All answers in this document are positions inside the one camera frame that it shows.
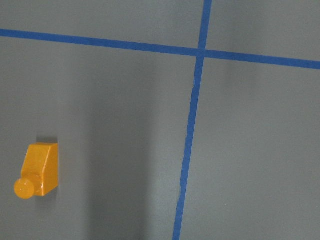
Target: round knob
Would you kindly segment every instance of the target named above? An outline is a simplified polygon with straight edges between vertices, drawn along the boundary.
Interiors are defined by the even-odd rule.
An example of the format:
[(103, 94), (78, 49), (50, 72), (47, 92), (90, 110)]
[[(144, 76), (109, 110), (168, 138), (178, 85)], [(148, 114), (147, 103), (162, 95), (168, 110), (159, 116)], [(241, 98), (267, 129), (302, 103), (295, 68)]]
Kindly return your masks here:
[(35, 194), (35, 185), (27, 178), (20, 178), (14, 184), (15, 194), (22, 199), (29, 199)]

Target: blue tape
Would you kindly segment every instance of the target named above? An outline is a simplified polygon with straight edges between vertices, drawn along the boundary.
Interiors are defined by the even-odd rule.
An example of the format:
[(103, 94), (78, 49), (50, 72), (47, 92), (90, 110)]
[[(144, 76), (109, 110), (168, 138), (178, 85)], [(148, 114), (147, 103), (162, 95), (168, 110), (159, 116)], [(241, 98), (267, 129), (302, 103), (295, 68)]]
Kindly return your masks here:
[(204, 60), (205, 60), (205, 51), (206, 51), (205, 49), (207, 45), (211, 5), (212, 5), (212, 0), (204, 0), (201, 28), (200, 28), (199, 42), (198, 42), (198, 56), (196, 57), (195, 70), (194, 70), (194, 86), (191, 93), (190, 111), (189, 111), (188, 125), (186, 129), (186, 138), (185, 138), (185, 146), (184, 146), (184, 156), (182, 160), (182, 169), (181, 169), (181, 177), (180, 177), (180, 196), (176, 204), (172, 240), (179, 240), (181, 235), (181, 228), (182, 228), (185, 200), (186, 200), (186, 193), (187, 193), (189, 167), (190, 167), (191, 152), (192, 152), (192, 144), (194, 140), (200, 86), (201, 86), (202, 72), (203, 72)]
[(225, 59), (241, 62), (272, 64), (305, 69), (320, 69), (320, 61), (302, 60), (294, 58), (263, 56), (227, 51), (206, 50), (204, 56), (211, 59)]
[(197, 49), (188, 48), (188, 47), (166, 46), (166, 45), (108, 40), (108, 39), (81, 37), (81, 36), (58, 35), (58, 34), (50, 34), (50, 33), (31, 32), (31, 31), (0, 29), (0, 36), (9, 37), (9, 38), (18, 38), (18, 39), (30, 39), (30, 40), (67, 43), (67, 44), (89, 45), (89, 46), (97, 46), (97, 47), (105, 47), (105, 48), (127, 49), (127, 50), (136, 50), (136, 51), (145, 51), (145, 52), (153, 52), (153, 53), (163, 53), (163, 54), (175, 54), (175, 55), (185, 55), (185, 56), (197, 56), (198, 54)]
[(205, 26), (209, 25), (209, 19), (210, 19), (208, 17), (209, 15), (210, 15), (210, 9), (208, 8), (204, 9), (203, 11), (204, 18), (202, 18), (202, 20), (205, 22), (204, 24), (201, 25), (198, 49), (188, 48), (188, 47), (179, 47), (179, 46), (167, 46), (167, 45), (158, 45), (158, 44), (108, 40), (108, 39), (81, 37), (81, 36), (59, 35), (59, 34), (50, 34), (50, 33), (31, 32), (31, 31), (18, 31), (18, 30), (8, 30), (8, 29), (0, 29), (0, 37), (40, 40), (40, 41), (48, 41), (48, 42), (88, 45), (88, 46), (96, 46), (96, 47), (136, 50), (136, 51), (144, 51), (144, 52), (152, 52), (152, 53), (174, 54), (174, 55), (184, 55), (184, 56), (193, 56), (193, 57), (196, 57), (198, 56), (199, 53), (202, 53), (203, 51), (205, 51), (204, 57), (211, 58), (211, 59), (224, 59), (224, 60), (232, 60), (232, 61), (240, 61), (240, 62), (271, 64), (271, 65), (320, 70), (320, 61), (245, 54), (245, 53), (236, 53), (236, 52), (228, 52), (228, 51), (204, 50), (206, 48), (206, 39), (208, 35), (208, 30), (206, 30)]

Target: yellow knob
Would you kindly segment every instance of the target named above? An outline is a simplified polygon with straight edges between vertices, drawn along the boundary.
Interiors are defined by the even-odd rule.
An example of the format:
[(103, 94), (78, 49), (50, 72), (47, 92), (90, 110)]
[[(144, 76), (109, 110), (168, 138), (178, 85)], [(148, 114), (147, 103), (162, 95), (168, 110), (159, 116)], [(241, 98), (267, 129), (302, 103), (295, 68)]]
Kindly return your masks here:
[(22, 199), (29, 199), (35, 194), (35, 185), (27, 178), (20, 178), (14, 184), (15, 194)]

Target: gray wall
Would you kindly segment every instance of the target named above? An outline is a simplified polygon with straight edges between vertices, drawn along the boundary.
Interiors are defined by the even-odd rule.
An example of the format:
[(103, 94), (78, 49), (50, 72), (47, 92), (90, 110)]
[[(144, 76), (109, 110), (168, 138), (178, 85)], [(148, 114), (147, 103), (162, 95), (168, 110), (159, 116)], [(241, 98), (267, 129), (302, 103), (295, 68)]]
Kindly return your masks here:
[[(2, 1), (0, 28), (197, 48), (199, 0)], [(320, 2), (214, 0), (207, 49), (320, 59)], [(0, 235), (167, 240), (195, 57), (0, 37)], [(182, 240), (320, 238), (320, 72), (205, 59)], [(29, 144), (59, 182), (14, 194)]]

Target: gray painted surface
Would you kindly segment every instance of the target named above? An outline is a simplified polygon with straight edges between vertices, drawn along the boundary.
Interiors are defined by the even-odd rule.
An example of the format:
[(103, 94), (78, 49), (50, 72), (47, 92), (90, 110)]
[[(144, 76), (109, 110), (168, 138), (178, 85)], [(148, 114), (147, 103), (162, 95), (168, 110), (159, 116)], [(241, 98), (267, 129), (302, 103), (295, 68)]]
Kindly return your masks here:
[(206, 59), (183, 240), (320, 239), (318, 70)]
[[(0, 48), (1, 238), (170, 239), (195, 59), (10, 38)], [(28, 145), (55, 138), (60, 186), (19, 199)]]
[(320, 1), (214, 0), (207, 49), (319, 61)]
[(196, 48), (199, 0), (2, 0), (0, 28)]
[[(203, 1), (1, 1), (0, 28), (196, 48)], [(207, 49), (319, 60), (320, 2), (215, 0)], [(0, 38), (6, 240), (172, 238), (195, 57)], [(320, 73), (206, 59), (181, 240), (320, 238)], [(60, 186), (18, 199), (27, 147)]]

